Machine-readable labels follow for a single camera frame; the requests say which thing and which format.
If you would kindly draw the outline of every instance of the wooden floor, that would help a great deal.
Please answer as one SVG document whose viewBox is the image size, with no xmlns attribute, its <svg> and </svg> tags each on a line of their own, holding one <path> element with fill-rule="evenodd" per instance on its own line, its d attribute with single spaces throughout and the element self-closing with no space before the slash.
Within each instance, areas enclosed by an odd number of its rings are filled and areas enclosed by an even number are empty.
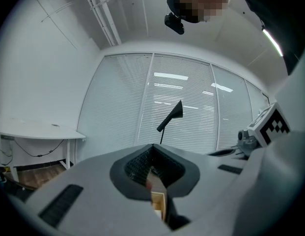
<svg viewBox="0 0 305 236">
<path fill-rule="evenodd" d="M 19 183 L 34 188 L 40 188 L 43 184 L 55 178 L 63 171 L 65 171 L 65 168 L 61 165 L 53 165 L 35 170 L 20 171 L 18 172 Z"/>
</svg>

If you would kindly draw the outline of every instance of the camera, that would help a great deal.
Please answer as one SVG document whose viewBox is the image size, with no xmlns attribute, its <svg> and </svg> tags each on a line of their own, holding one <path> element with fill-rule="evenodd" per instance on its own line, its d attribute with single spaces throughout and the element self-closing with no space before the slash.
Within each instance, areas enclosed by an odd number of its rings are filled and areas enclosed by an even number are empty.
<svg viewBox="0 0 305 236">
<path fill-rule="evenodd" d="M 181 19 L 174 16 L 173 13 L 169 13 L 164 17 L 164 23 L 167 27 L 171 28 L 173 31 L 178 34 L 184 34 L 184 26 L 181 22 Z"/>
</svg>

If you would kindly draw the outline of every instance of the window blinds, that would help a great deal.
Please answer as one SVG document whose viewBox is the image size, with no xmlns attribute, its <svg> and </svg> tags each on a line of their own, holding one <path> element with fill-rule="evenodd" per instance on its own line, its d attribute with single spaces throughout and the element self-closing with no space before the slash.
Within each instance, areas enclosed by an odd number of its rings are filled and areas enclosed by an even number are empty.
<svg viewBox="0 0 305 236">
<path fill-rule="evenodd" d="M 196 153 L 216 149 L 217 97 L 210 65 L 191 59 L 155 55 L 146 91 L 138 145 L 160 143 L 156 128 L 182 100 L 183 118 L 166 126 L 162 144 Z"/>
<path fill-rule="evenodd" d="M 218 149 L 235 146 L 237 135 L 252 122 L 245 80 L 213 65 L 219 96 L 220 130 Z"/>
<path fill-rule="evenodd" d="M 134 145 L 152 55 L 105 57 L 86 94 L 78 132 L 78 161 Z"/>
<path fill-rule="evenodd" d="M 247 89 L 250 93 L 250 102 L 252 108 L 253 119 L 256 119 L 259 114 L 267 107 L 265 105 L 264 97 L 257 87 L 253 86 L 251 83 L 246 82 Z"/>
</svg>

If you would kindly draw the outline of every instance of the desk leg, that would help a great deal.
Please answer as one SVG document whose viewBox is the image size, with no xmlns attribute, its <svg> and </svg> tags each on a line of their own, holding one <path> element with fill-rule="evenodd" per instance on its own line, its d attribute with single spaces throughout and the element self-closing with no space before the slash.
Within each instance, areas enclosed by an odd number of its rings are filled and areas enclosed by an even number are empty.
<svg viewBox="0 0 305 236">
<path fill-rule="evenodd" d="M 67 140 L 66 167 L 70 169 L 70 140 Z"/>
<path fill-rule="evenodd" d="M 18 174 L 17 174 L 17 169 L 14 167 L 14 166 L 10 166 L 10 172 L 13 176 L 13 179 L 16 181 L 16 182 L 19 182 L 19 178 L 18 178 Z"/>
</svg>

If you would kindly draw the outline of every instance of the white desk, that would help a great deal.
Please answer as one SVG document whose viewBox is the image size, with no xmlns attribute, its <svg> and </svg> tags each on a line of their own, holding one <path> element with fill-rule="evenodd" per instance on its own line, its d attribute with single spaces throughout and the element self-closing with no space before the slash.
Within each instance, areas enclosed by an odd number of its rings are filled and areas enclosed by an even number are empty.
<svg viewBox="0 0 305 236">
<path fill-rule="evenodd" d="M 0 116 L 0 134 L 29 139 L 67 140 L 66 165 L 61 161 L 62 165 L 67 169 L 70 168 L 70 140 L 85 138 L 84 135 L 66 126 L 10 118 L 3 115 Z M 11 163 L 12 166 L 10 166 L 10 169 L 12 175 L 18 181 L 17 171 L 14 169 L 13 161 Z"/>
</svg>

